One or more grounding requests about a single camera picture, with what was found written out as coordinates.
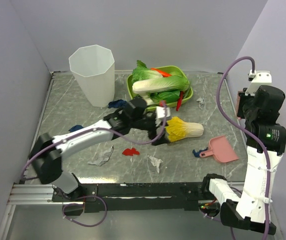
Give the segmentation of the pink hand brush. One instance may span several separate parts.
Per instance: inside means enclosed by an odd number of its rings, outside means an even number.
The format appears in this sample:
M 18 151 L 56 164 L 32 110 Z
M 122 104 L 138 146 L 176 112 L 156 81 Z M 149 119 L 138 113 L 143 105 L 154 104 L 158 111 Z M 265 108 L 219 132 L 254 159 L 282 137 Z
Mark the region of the pink hand brush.
M 236 99 L 236 116 L 239 120 L 244 119 L 243 114 L 243 105 L 242 105 L 242 98 L 245 95 L 244 91 L 237 92 L 237 99 Z

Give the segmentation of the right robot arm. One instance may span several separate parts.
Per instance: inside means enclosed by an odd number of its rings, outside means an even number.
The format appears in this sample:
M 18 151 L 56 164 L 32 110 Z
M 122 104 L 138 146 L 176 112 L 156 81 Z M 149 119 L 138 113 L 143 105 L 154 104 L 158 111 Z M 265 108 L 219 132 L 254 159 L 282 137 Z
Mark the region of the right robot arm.
M 201 193 L 220 204 L 224 226 L 274 235 L 270 204 L 278 165 L 286 147 L 286 129 L 276 121 L 285 93 L 271 85 L 261 85 L 253 95 L 239 92 L 237 115 L 245 120 L 247 169 L 241 196 L 225 177 L 209 173 L 202 181 Z

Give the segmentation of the pink dustpan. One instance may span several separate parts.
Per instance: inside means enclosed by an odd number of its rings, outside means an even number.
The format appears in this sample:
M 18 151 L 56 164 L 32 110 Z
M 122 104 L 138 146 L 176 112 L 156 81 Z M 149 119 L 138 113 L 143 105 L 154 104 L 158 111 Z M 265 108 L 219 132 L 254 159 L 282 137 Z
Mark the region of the pink dustpan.
M 208 142 L 208 149 L 202 151 L 199 156 L 201 158 L 212 156 L 218 163 L 224 164 L 239 159 L 225 135 L 211 138 Z

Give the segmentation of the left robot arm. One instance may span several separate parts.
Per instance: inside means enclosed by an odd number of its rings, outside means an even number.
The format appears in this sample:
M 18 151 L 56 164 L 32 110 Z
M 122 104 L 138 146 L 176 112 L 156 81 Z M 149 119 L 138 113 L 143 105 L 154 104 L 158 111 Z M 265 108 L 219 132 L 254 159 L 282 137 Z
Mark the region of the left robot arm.
M 167 144 L 169 140 L 165 137 L 165 126 L 170 118 L 171 110 L 165 101 L 150 112 L 147 111 L 146 101 L 136 97 L 88 127 L 64 135 L 40 135 L 26 166 L 33 168 L 41 184 L 51 184 L 60 190 L 63 198 L 76 201 L 85 196 L 85 190 L 75 174 L 63 171 L 63 160 L 86 148 L 117 138 L 138 144 L 138 141 L 126 137 L 131 129 L 146 131 L 149 138 L 147 144 Z

